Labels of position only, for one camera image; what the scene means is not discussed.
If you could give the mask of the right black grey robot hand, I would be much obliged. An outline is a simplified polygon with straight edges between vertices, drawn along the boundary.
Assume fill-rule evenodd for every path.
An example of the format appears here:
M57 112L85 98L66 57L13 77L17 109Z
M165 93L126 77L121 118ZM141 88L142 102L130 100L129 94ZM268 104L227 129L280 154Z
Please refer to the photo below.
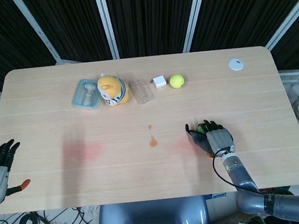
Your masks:
M234 152L235 146L230 132L214 121L203 120L197 130L185 124L186 132L191 135L193 142L203 149L211 158L221 157L225 152Z

